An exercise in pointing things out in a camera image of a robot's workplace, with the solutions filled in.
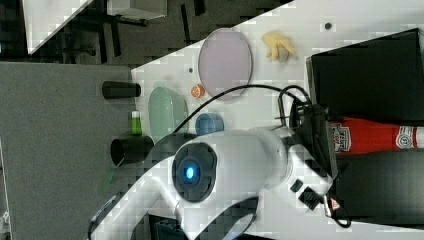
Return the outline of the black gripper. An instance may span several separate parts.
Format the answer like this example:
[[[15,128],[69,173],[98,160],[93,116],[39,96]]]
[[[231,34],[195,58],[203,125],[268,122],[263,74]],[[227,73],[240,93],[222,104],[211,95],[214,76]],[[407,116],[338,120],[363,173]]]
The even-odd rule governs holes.
[[[313,168],[320,167],[320,173],[326,172],[335,178],[338,168],[328,109],[319,104],[295,100],[290,108],[289,127],[314,157],[316,164],[313,164]]]

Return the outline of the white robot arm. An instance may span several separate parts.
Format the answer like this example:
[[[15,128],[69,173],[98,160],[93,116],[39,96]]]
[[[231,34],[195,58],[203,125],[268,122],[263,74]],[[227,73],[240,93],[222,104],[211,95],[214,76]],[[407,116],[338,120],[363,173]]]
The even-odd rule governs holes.
[[[186,140],[145,172],[119,199],[87,240],[130,240],[159,198],[175,214],[188,240],[231,240],[249,228],[259,194],[274,189],[300,212],[322,204],[333,178],[313,156],[326,132],[325,110],[303,108],[296,129],[254,128],[214,132]]]

